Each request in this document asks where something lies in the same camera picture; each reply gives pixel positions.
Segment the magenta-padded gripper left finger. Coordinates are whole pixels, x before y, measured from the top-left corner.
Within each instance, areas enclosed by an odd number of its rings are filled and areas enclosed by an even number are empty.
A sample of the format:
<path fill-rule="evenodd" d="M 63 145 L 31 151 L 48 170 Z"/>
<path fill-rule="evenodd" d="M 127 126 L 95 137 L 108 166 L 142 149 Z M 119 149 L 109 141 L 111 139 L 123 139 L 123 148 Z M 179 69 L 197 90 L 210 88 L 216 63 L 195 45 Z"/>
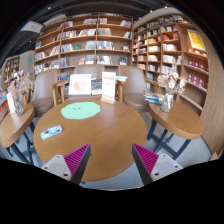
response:
<path fill-rule="evenodd" d="M 62 156 L 56 155 L 42 169 L 79 185 L 91 155 L 89 144 Z"/>

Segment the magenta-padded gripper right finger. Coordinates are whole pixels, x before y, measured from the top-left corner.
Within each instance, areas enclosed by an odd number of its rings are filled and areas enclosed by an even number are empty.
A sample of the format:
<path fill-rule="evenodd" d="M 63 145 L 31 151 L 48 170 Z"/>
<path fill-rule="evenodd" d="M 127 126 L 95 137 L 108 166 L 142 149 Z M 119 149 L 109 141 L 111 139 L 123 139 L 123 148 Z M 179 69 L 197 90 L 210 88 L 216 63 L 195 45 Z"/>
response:
<path fill-rule="evenodd" d="M 182 166 L 167 154 L 158 155 L 137 144 L 132 144 L 132 155 L 143 185 L 148 185 L 182 169 Z"/>

